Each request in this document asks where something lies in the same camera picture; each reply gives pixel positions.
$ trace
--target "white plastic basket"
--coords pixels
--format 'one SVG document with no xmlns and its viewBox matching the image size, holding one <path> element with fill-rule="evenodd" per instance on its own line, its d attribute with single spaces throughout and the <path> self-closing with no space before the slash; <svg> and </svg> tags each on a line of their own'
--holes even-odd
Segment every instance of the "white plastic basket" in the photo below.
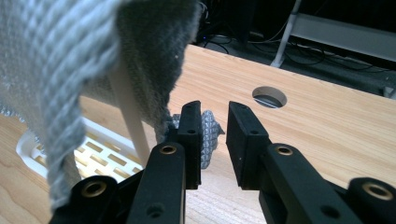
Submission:
<svg viewBox="0 0 396 224">
<path fill-rule="evenodd" d="M 109 175 L 118 182 L 142 170 L 134 144 L 88 119 L 84 119 L 87 134 L 83 144 L 76 148 L 76 164 L 82 178 Z M 32 170 L 47 177 L 46 155 L 35 135 L 27 131 L 17 144 L 17 153 Z"/>
</svg>

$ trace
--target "wooden table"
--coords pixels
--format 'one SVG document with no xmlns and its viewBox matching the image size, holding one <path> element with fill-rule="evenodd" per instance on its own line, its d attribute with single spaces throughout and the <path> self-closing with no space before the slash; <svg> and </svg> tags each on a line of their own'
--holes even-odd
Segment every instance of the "wooden table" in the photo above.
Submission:
<svg viewBox="0 0 396 224">
<path fill-rule="evenodd" d="M 288 97 L 285 106 L 257 104 L 252 91 L 271 86 Z M 248 105 L 273 142 L 300 149 L 322 176 L 346 187 L 353 177 L 371 176 L 396 187 L 396 102 L 208 49 L 188 47 L 183 75 L 172 92 L 172 113 L 200 100 L 224 130 L 229 101 Z M 84 115 L 128 136 L 120 111 L 83 98 Z M 46 223 L 50 205 L 46 180 L 15 153 L 24 124 L 0 117 L 0 223 Z M 187 194 L 188 223 L 264 223 L 257 191 L 236 185 L 233 167 L 219 138 L 203 185 Z"/>
</svg>

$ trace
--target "towel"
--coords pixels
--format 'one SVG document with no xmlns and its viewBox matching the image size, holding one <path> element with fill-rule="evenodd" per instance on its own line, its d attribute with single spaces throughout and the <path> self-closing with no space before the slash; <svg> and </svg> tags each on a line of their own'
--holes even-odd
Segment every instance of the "towel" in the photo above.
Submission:
<svg viewBox="0 0 396 224">
<path fill-rule="evenodd" d="M 194 0 L 0 1 L 0 112 L 25 120 L 45 146 L 52 211 L 80 180 L 78 97 L 117 105 L 106 75 L 120 57 L 142 119 L 163 139 L 198 9 Z"/>
</svg>

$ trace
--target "table surface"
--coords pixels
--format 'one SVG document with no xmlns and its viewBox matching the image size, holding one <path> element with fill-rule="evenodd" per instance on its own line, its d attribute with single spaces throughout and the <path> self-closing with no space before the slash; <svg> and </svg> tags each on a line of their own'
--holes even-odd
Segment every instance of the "table surface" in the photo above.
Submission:
<svg viewBox="0 0 396 224">
<path fill-rule="evenodd" d="M 284 92 L 285 106 L 257 104 L 252 92 L 270 86 Z M 227 130 L 229 101 L 248 105 L 275 143 L 297 147 L 320 172 L 346 187 L 351 178 L 370 176 L 396 187 L 396 102 L 362 91 L 189 46 L 183 75 L 169 108 L 200 100 Z M 81 98 L 84 116 L 128 137 L 120 111 Z M 149 144 L 155 145 L 146 126 Z M 24 165 L 15 147 L 26 126 L 0 116 L 0 223 L 47 223 L 49 187 Z M 265 223 L 257 191 L 236 185 L 225 135 L 212 162 L 202 171 L 202 186 L 187 192 L 187 223 Z"/>
</svg>

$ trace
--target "gray towel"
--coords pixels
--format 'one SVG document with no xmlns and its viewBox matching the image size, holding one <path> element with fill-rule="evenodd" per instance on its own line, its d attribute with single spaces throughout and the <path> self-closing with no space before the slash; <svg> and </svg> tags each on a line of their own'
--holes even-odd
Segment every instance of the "gray towel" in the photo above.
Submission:
<svg viewBox="0 0 396 224">
<path fill-rule="evenodd" d="M 169 92 L 198 26 L 194 0 L 0 1 L 0 110 L 46 147 L 52 210 L 79 181 L 85 130 L 78 97 L 117 105 L 106 74 L 127 62 L 142 118 L 161 141 Z"/>
</svg>

